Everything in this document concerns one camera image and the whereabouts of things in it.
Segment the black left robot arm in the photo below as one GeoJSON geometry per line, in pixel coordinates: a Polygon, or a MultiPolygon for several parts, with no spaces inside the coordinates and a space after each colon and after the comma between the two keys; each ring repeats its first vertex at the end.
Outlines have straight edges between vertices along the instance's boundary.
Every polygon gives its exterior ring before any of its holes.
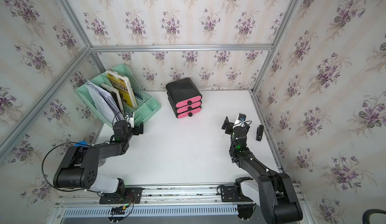
{"type": "Polygon", "coordinates": [[[124,155],[129,148],[130,139],[143,134],[144,124],[132,127],[125,120],[120,120],[114,124],[113,131],[114,134],[108,143],[94,146],[77,144],[68,148],[54,175],[54,187],[125,196],[123,180],[98,173],[99,161],[124,155]]]}

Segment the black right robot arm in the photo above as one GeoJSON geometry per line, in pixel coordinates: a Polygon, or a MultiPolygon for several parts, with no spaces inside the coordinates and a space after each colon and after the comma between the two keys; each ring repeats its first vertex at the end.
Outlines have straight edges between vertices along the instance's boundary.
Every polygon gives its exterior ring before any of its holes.
{"type": "Polygon", "coordinates": [[[259,161],[247,146],[251,121],[240,113],[235,122],[226,117],[222,129],[230,135],[229,154],[232,163],[245,170],[250,178],[235,180],[235,195],[239,200],[252,200],[260,207],[268,224],[288,224],[301,221],[303,211],[292,180],[259,161]]]}

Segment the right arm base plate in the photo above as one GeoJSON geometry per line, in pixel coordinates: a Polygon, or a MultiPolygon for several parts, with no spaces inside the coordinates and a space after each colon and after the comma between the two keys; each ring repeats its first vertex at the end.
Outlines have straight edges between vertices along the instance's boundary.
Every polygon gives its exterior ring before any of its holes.
{"type": "Polygon", "coordinates": [[[253,202],[253,200],[245,196],[241,190],[241,183],[250,180],[252,184],[257,183],[251,177],[241,177],[237,178],[232,185],[219,185],[216,191],[221,196],[221,202],[253,202]]]}

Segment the pink top drawer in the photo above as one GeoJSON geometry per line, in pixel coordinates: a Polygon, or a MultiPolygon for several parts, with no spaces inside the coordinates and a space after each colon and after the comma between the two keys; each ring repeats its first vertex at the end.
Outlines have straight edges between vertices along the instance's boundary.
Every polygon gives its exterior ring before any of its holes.
{"type": "Polygon", "coordinates": [[[195,102],[198,102],[198,101],[201,101],[202,99],[202,96],[201,95],[198,95],[198,96],[195,96],[195,97],[192,97],[192,98],[189,98],[189,99],[186,99],[186,100],[182,100],[182,101],[179,101],[175,104],[175,106],[177,108],[181,108],[181,107],[184,107],[186,105],[192,105],[193,103],[195,102]]]}

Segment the pink bottom drawer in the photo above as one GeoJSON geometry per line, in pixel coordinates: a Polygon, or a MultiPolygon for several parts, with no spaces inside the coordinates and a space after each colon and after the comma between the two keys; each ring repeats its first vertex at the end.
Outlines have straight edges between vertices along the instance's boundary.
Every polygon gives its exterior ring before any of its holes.
{"type": "Polygon", "coordinates": [[[188,111],[185,111],[185,112],[182,112],[182,113],[178,113],[177,114],[177,118],[192,117],[193,115],[199,113],[201,110],[202,110],[202,107],[199,106],[199,107],[193,108],[192,110],[188,110],[188,111]]]}

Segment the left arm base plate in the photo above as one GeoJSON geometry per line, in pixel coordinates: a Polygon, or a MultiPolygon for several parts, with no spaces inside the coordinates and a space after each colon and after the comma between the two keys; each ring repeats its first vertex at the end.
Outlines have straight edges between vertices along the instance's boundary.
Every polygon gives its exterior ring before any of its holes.
{"type": "Polygon", "coordinates": [[[131,201],[139,204],[143,188],[130,187],[124,191],[118,190],[116,193],[102,193],[99,204],[127,204],[131,201]]]}

